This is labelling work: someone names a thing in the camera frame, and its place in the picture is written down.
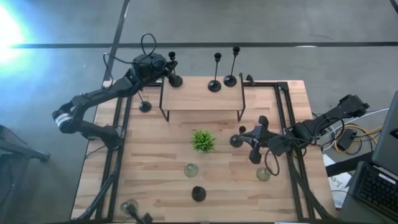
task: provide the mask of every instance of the wooden tabletop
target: wooden tabletop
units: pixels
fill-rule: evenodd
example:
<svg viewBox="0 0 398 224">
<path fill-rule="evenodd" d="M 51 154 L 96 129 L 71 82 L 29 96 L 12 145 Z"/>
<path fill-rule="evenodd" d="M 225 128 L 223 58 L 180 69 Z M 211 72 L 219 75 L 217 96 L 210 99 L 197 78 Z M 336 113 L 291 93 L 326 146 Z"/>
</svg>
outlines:
<svg viewBox="0 0 398 224">
<path fill-rule="evenodd" d="M 209 80 L 209 77 L 195 78 L 203 83 Z M 304 82 L 287 82 L 296 120 L 312 118 Z M 222 97 L 224 91 L 230 90 L 223 85 L 218 96 Z M 114 222 L 126 219 L 119 206 L 129 199 L 137 200 L 139 213 L 143 215 L 149 212 L 155 222 L 296 221 L 285 154 L 278 157 L 280 174 L 271 177 L 268 182 L 261 182 L 256 178 L 256 170 L 264 167 L 264 162 L 254 165 L 249 161 L 251 148 L 247 144 L 240 148 L 229 145 L 230 137 L 238 133 L 240 126 L 252 130 L 258 125 L 260 115 L 268 117 L 270 131 L 281 132 L 274 89 L 245 87 L 244 91 L 246 111 L 240 123 L 236 121 L 235 111 L 174 111 L 170 114 L 170 121 L 166 122 L 157 107 L 160 88 L 145 88 L 142 93 L 142 97 L 153 106 L 148 113 L 138 110 L 139 99 L 134 97 Z M 285 101 L 282 101 L 289 123 Z M 116 100 L 99 105 L 95 123 L 111 124 L 115 105 Z M 209 130 L 215 135 L 213 152 L 205 154 L 192 149 L 191 135 L 197 129 Z M 88 152 L 102 144 L 99 141 L 90 142 Z M 105 157 L 106 151 L 103 150 L 86 159 L 72 217 L 82 214 L 98 193 Z M 319 148 L 308 147 L 304 160 L 312 192 L 334 215 L 333 199 Z M 194 178 L 184 175 L 183 169 L 188 163 L 199 167 L 199 173 Z M 269 157 L 269 164 L 273 169 L 276 168 L 272 157 Z M 204 187 L 207 192 L 202 202 L 195 202 L 191 197 L 192 188 L 197 185 Z M 302 192 L 300 198 L 304 213 L 307 214 Z M 109 198 L 106 199 L 104 213 L 108 209 L 108 202 Z"/>
<path fill-rule="evenodd" d="M 212 92 L 208 83 L 213 77 L 184 77 L 183 85 L 174 88 L 164 83 L 163 110 L 242 110 L 241 79 L 234 87 L 222 84 L 221 90 Z"/>
</svg>

